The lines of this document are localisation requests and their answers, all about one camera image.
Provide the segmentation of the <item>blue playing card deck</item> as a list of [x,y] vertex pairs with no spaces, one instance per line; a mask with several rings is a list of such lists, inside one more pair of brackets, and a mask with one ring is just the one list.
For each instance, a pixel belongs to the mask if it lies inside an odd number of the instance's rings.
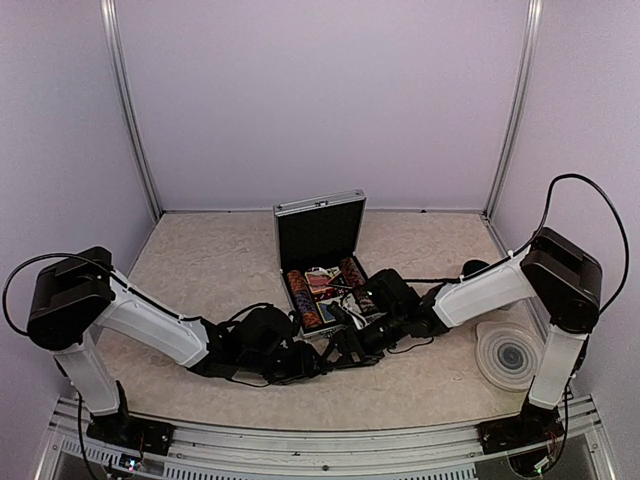
[[321,317],[326,324],[333,322],[343,324],[351,320],[350,315],[339,305],[337,301],[332,301],[331,303],[320,302],[318,307]]

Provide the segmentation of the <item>aluminium poker chip case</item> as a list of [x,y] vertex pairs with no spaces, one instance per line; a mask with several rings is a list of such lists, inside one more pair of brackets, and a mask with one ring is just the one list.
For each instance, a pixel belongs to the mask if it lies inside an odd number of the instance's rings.
[[[356,256],[365,205],[364,192],[356,189],[280,203],[273,207],[280,273],[295,317],[301,324],[300,335],[305,339],[327,335],[341,324],[326,324],[321,317],[322,326],[305,330],[287,274],[292,270],[298,270],[305,277],[305,272],[314,267],[340,269],[340,261],[352,257],[367,281],[368,275]],[[358,329],[364,328],[381,316],[376,308],[365,311],[360,308],[342,272],[338,282],[343,286],[341,293],[312,294],[307,285],[320,316],[318,304],[332,301],[337,301],[348,314],[355,317],[353,322]]]

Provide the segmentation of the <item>red playing card deck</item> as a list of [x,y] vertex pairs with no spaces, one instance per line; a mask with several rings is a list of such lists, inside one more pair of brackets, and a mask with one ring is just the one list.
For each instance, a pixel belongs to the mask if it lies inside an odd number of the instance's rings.
[[343,286],[338,282],[340,274],[338,267],[314,267],[305,272],[305,279],[312,294],[341,293]]

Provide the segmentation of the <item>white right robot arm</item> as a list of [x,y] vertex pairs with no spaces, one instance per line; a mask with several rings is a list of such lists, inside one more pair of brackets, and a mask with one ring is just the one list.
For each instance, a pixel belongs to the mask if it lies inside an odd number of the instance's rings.
[[353,330],[360,355],[373,356],[406,336],[442,335],[483,314],[536,298],[550,330],[529,388],[531,405],[513,419],[511,433],[535,442],[551,424],[547,410],[560,402],[601,308],[600,263],[554,230],[544,227],[507,258],[419,295],[394,269],[381,270],[361,288],[380,317]]

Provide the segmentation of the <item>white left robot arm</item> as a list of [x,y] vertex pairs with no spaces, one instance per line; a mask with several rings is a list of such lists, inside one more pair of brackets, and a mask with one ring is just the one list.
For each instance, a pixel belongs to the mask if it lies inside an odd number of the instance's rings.
[[231,380],[238,372],[267,384],[288,384],[321,374],[316,349],[295,339],[280,309],[258,303],[214,324],[186,317],[154,300],[117,271],[111,253],[94,247],[79,254],[53,254],[37,277],[27,323],[29,339],[53,353],[102,430],[121,445],[140,434],[126,412],[126,396],[109,374],[90,335],[106,328],[151,347],[205,378]]

